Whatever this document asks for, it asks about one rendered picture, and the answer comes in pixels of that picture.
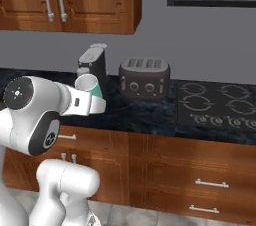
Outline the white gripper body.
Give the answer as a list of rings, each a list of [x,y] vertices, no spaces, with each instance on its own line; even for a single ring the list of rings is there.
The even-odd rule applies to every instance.
[[[101,114],[106,110],[106,101],[103,98],[92,97],[90,102],[90,114]]]

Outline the teal mug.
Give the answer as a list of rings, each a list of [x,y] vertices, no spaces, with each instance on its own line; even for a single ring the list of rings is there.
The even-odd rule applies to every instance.
[[[90,92],[92,95],[102,98],[102,91],[99,81],[93,74],[83,74],[75,81],[75,88],[81,91]]]

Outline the small wooden drawer front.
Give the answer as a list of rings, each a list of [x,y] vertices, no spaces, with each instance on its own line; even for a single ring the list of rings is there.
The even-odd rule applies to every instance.
[[[66,142],[74,147],[84,150],[93,151],[109,151],[126,153],[128,150],[128,134],[120,131],[102,130],[94,128],[84,128],[64,125],[60,128],[59,135],[73,135],[77,139],[62,139],[62,143]]]

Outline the black coffee machine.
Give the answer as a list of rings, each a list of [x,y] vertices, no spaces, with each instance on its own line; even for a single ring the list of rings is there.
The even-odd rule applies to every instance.
[[[77,75],[90,73],[97,77],[99,85],[105,88],[107,73],[104,43],[92,44],[78,59]]]

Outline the dark grey toaster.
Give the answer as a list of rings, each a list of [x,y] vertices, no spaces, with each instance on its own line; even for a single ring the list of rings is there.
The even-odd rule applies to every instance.
[[[171,69],[159,58],[130,57],[119,66],[119,90],[131,99],[163,99],[169,89]]]

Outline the wooden base cupboard door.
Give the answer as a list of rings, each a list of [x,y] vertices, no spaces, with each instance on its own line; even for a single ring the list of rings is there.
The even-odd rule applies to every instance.
[[[3,168],[4,183],[10,188],[38,192],[36,179],[38,166],[46,159],[62,160],[61,153],[66,153],[67,159],[68,151],[61,147],[53,147],[39,156],[28,156],[7,148]]]
[[[129,204],[128,148],[82,150],[68,149],[67,158],[96,170],[100,174],[100,187],[92,200],[112,204]]]

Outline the wide wooden drawer front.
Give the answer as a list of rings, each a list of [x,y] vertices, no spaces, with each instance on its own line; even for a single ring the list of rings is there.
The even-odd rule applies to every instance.
[[[221,142],[129,135],[130,180],[158,189],[256,196],[256,147]],[[195,180],[229,184],[218,188]]]
[[[192,211],[189,209],[191,204],[200,208],[217,208],[220,213]],[[160,212],[256,226],[256,200],[254,199],[235,200],[231,197],[218,197],[197,191],[180,194],[136,188],[130,191],[130,205]]]

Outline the black hob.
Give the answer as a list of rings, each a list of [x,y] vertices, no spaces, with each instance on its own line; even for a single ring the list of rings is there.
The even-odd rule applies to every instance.
[[[180,80],[176,84],[181,125],[256,132],[256,86]]]

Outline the wooden wall cupboard door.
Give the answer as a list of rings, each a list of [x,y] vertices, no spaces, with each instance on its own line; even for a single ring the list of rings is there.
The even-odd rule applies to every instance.
[[[66,32],[134,34],[142,18],[142,0],[64,0]]]
[[[58,32],[62,30],[57,0],[50,0],[50,22],[45,0],[0,0],[0,30]]]

